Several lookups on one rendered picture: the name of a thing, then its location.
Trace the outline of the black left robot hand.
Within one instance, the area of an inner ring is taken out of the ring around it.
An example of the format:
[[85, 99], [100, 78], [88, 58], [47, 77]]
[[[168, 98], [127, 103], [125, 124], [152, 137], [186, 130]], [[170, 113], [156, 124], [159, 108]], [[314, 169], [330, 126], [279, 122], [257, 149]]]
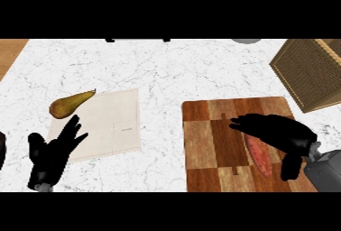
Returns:
[[28, 180], [28, 188], [35, 190], [35, 186], [46, 183], [51, 187], [57, 184], [69, 155], [88, 134], [77, 136], [81, 128], [79, 117], [74, 115], [56, 139], [48, 143], [38, 133], [28, 135], [29, 159], [34, 167]]

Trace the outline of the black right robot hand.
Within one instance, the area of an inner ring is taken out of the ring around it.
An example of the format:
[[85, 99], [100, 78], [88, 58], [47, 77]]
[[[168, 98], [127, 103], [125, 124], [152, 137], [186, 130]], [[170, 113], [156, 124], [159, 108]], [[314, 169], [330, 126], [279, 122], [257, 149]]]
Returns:
[[265, 144], [285, 152], [280, 165], [280, 179], [295, 180], [299, 175], [302, 158], [308, 157], [310, 146], [317, 135], [310, 128], [280, 115], [246, 114], [230, 119], [229, 127], [257, 137]]

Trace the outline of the brown wooden cutting board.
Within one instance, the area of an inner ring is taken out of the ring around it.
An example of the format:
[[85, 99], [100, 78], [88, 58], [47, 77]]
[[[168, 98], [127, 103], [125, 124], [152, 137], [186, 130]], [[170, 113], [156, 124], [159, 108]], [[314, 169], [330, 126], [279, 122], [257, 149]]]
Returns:
[[186, 190], [190, 192], [263, 192], [316, 190], [307, 176], [279, 177], [285, 153], [270, 147], [271, 175], [258, 171], [243, 141], [243, 133], [229, 127], [230, 119], [248, 113], [294, 116], [283, 97], [249, 97], [186, 101], [181, 104], [184, 129]]

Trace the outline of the brown wicker basket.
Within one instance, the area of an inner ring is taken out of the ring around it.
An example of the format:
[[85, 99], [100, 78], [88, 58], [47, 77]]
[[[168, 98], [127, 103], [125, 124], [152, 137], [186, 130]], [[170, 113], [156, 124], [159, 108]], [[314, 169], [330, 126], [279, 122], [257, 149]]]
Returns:
[[341, 39], [288, 39], [268, 65], [304, 113], [341, 104]]

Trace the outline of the dark curved object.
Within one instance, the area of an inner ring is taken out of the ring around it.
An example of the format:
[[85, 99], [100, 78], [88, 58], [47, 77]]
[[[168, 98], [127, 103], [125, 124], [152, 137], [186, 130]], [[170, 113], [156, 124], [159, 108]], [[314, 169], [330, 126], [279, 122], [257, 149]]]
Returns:
[[7, 152], [6, 135], [0, 132], [0, 170], [4, 164], [6, 152]]

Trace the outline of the brown pear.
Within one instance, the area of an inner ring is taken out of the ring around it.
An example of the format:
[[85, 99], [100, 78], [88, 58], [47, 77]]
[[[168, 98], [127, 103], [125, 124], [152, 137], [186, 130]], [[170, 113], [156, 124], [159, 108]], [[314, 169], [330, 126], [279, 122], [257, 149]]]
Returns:
[[79, 105], [94, 96], [96, 90], [59, 98], [48, 106], [48, 113], [56, 119], [68, 117]]

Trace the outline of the brown wooden panel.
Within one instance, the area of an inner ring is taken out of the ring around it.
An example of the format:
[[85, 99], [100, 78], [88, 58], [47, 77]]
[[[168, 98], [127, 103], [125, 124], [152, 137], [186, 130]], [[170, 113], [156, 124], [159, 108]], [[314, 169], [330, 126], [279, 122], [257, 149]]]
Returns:
[[0, 39], [0, 81], [20, 54], [28, 39]]

